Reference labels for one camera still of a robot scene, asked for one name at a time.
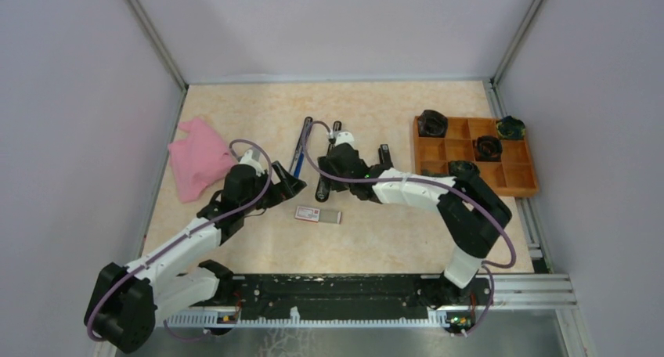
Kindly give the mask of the dark rolled fabric top-left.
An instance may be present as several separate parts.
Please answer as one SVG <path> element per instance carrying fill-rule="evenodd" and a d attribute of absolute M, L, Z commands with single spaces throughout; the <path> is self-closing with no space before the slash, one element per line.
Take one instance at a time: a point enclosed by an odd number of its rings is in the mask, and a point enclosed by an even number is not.
<path fill-rule="evenodd" d="M 436 110 L 424 110 L 417 117 L 417 130 L 420 137 L 445 138 L 448 127 L 448 118 Z"/>

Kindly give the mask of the orange wooden compartment tray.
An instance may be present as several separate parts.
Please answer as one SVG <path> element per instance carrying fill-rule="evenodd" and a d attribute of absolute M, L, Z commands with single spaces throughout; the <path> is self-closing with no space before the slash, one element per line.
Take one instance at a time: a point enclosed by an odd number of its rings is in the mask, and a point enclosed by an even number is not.
<path fill-rule="evenodd" d="M 499 196 L 533 197 L 539 190 L 527 139 L 501 140 L 499 160 L 482 160 L 476 141 L 481 136 L 498 138 L 497 120 L 482 117 L 449 117 L 444 137 L 419 135 L 413 119 L 413 165 L 418 175 L 447 176 L 451 163 L 464 160 L 475 164 L 479 175 Z"/>

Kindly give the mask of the dark rolled fabric centre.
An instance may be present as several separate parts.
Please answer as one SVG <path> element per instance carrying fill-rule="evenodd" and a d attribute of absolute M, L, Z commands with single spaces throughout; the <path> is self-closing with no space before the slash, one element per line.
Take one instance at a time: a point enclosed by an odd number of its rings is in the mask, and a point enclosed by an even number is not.
<path fill-rule="evenodd" d="M 496 136 L 482 135 L 475 140 L 474 150 L 476 161 L 500 162 L 503 145 Z"/>

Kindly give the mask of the blue stapler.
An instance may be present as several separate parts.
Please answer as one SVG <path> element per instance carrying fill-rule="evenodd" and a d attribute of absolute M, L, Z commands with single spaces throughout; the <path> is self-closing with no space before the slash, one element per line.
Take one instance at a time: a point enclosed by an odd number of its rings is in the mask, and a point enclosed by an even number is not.
<path fill-rule="evenodd" d="M 307 116 L 302 125 L 301 133 L 298 137 L 298 142 L 296 144 L 295 150 L 294 150 L 294 155 L 292 157 L 290 167 L 289 167 L 289 173 L 292 174 L 296 179 L 299 177 L 300 172 L 301 172 L 301 166 L 302 166 L 302 161 L 303 161 L 303 139 L 305 138 L 305 135 L 308 131 L 309 125 L 313 122 L 313 118 L 310 116 Z"/>

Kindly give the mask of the dark rolled fabric lower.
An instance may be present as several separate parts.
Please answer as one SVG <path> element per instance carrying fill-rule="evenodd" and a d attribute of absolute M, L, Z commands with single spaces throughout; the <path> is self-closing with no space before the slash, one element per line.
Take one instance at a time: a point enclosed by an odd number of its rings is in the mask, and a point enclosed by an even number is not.
<path fill-rule="evenodd" d="M 452 160 L 448 163 L 448 176 L 462 182 L 480 178 L 480 170 L 473 161 Z"/>

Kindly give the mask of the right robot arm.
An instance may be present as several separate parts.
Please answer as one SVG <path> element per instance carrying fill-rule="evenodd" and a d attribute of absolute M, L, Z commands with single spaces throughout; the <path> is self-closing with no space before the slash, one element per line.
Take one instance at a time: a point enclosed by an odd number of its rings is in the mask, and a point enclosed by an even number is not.
<path fill-rule="evenodd" d="M 514 249 L 505 231 L 511 210 L 479 175 L 427 177 L 390 164 L 368 165 L 350 143 L 336 145 L 311 165 L 360 200 L 438 213 L 455 244 L 441 282 L 442 296 L 451 304 L 469 297 L 471 281 L 499 238 Z"/>

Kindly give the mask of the pink cloth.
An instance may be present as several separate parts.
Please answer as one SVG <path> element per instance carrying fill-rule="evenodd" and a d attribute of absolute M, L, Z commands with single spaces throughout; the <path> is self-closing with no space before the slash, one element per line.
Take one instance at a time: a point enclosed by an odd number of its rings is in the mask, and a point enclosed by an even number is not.
<path fill-rule="evenodd" d="M 223 179 L 236 161 L 229 144 L 202 118 L 180 122 L 178 129 L 186 136 L 168 145 L 169 163 L 179 201 L 190 203 Z"/>

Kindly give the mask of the dark rolled fabric top-right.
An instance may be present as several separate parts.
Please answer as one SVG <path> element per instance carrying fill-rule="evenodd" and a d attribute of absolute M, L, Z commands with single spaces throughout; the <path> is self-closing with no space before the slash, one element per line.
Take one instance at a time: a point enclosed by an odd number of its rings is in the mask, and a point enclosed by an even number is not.
<path fill-rule="evenodd" d="M 496 132 L 502 140 L 523 140 L 525 138 L 525 123 L 508 115 L 496 122 Z"/>

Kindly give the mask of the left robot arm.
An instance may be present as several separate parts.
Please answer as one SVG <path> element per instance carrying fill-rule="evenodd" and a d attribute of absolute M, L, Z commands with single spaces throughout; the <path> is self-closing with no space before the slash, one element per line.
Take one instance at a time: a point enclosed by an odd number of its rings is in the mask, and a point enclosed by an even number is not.
<path fill-rule="evenodd" d="M 233 272 L 198 258 L 238 232 L 252 211 L 275 207 L 306 186 L 278 161 L 269 170 L 257 163 L 232 166 L 222 189 L 180 233 L 139 259 L 111 262 L 99 272 L 84 317 L 88 336 L 132 353 L 156 326 L 192 305 L 236 305 Z"/>

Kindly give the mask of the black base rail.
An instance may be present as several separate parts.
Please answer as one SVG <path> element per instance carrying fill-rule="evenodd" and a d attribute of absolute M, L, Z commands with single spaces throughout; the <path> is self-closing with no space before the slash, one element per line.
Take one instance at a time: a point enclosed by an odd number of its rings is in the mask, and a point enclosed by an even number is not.
<path fill-rule="evenodd" d="M 489 281 L 475 278 L 459 289 L 440 275 L 267 275 L 234 276 L 222 292 L 201 302 L 228 306 L 242 320 L 282 320 L 297 309 L 302 320 L 420 320 L 445 306 L 467 311 L 486 305 Z"/>

